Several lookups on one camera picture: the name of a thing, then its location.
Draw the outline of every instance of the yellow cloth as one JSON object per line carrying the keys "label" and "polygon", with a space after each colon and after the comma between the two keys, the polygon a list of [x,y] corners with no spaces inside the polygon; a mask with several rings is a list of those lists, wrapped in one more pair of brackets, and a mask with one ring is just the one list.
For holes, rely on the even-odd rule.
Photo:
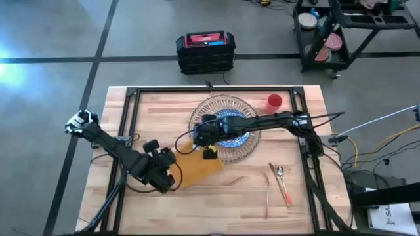
{"label": "yellow cloth", "polygon": [[[184,144],[179,151],[188,153],[192,150],[192,141]],[[210,174],[219,172],[223,169],[223,162],[220,159],[205,160],[203,159],[204,147],[195,150],[188,155],[182,155],[175,152],[177,163],[182,170],[182,183],[180,188],[188,187],[196,182],[204,179]],[[170,166],[171,174],[177,183],[180,182],[180,171],[175,164]]]}

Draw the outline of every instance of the wheel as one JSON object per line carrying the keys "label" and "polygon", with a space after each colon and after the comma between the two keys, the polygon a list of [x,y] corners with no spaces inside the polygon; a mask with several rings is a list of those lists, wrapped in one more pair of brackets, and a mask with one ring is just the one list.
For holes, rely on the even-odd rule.
{"label": "wheel", "polygon": [[341,77],[341,75],[339,75],[339,74],[337,74],[338,73],[338,71],[332,71],[330,74],[329,74],[329,77],[331,78],[331,79],[338,79],[338,78],[340,78]]}

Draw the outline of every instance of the shelf cart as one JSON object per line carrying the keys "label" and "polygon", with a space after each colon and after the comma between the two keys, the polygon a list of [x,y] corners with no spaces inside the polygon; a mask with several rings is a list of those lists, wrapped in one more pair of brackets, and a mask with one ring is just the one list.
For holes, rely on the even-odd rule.
{"label": "shelf cart", "polygon": [[[354,3],[354,0],[328,0],[327,4],[316,5],[303,4],[303,1],[298,0],[293,11],[293,29],[301,55],[301,72],[310,69],[329,69],[332,79],[338,78],[340,76],[338,73],[347,69],[381,30],[412,29],[415,25],[415,21],[405,5],[391,12],[386,3],[376,4],[374,9],[369,10],[359,3]],[[327,19],[321,28],[303,29],[299,25],[298,15],[309,13],[311,8],[315,8],[320,17],[326,16]],[[341,37],[343,46],[338,51],[331,51],[331,59],[328,61],[315,61],[315,57],[337,23],[340,24],[340,27],[335,33]],[[342,28],[371,29],[372,32],[351,54],[348,51]],[[312,46],[306,53],[305,47],[309,44]]]}

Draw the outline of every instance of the wooden table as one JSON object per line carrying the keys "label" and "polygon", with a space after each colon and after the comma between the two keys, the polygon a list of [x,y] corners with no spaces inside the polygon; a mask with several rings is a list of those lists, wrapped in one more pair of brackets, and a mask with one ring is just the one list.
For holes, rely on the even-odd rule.
{"label": "wooden table", "polygon": [[[106,97],[101,126],[111,135],[117,135],[126,87],[110,87]],[[304,86],[308,110],[312,116],[327,113],[319,86]],[[283,98],[280,111],[291,111],[288,92],[229,92],[251,104],[259,114],[269,94]],[[176,137],[187,130],[193,109],[204,99],[223,92],[159,92],[142,93],[136,123],[140,140],[133,149],[143,151],[147,140],[157,139],[161,147],[173,148]],[[326,119],[314,120],[314,125]],[[126,134],[130,120],[127,121]],[[331,134],[329,124],[318,127],[319,135]],[[330,150],[325,152],[338,161]],[[103,151],[95,151],[94,156]],[[282,165],[284,180],[293,199],[287,208],[267,162]],[[349,224],[350,202],[343,175],[331,160],[320,157],[328,201]],[[95,160],[91,165],[77,229],[83,228],[103,204],[112,165],[112,158]],[[129,178],[137,188],[147,188]],[[268,194],[268,218],[265,218]],[[322,222],[320,206],[318,216]],[[114,219],[111,210],[110,223]],[[225,166],[198,184],[170,192],[139,194],[129,189],[125,192],[120,234],[181,234],[181,233],[313,233],[307,192],[297,138],[284,129],[262,131],[261,140],[247,159]]]}

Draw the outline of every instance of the red cup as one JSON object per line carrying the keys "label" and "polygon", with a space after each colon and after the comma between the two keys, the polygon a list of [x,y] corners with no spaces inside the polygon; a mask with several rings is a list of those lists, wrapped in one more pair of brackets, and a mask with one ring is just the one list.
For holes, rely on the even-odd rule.
{"label": "red cup", "polygon": [[265,113],[274,114],[282,105],[283,99],[277,94],[271,94],[268,96],[267,104],[265,106]]}

